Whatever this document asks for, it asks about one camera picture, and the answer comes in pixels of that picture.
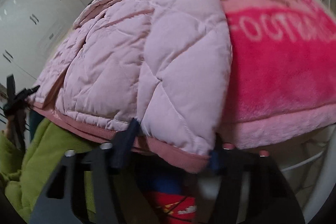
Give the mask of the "green sleeve forearm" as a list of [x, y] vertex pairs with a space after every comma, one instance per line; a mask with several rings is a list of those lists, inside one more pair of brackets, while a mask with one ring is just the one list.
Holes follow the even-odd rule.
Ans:
[[64, 153], [70, 149], [88, 152], [95, 143], [70, 133], [48, 119], [38, 125], [25, 154], [1, 131], [1, 193], [25, 222], [29, 222], [35, 203]]

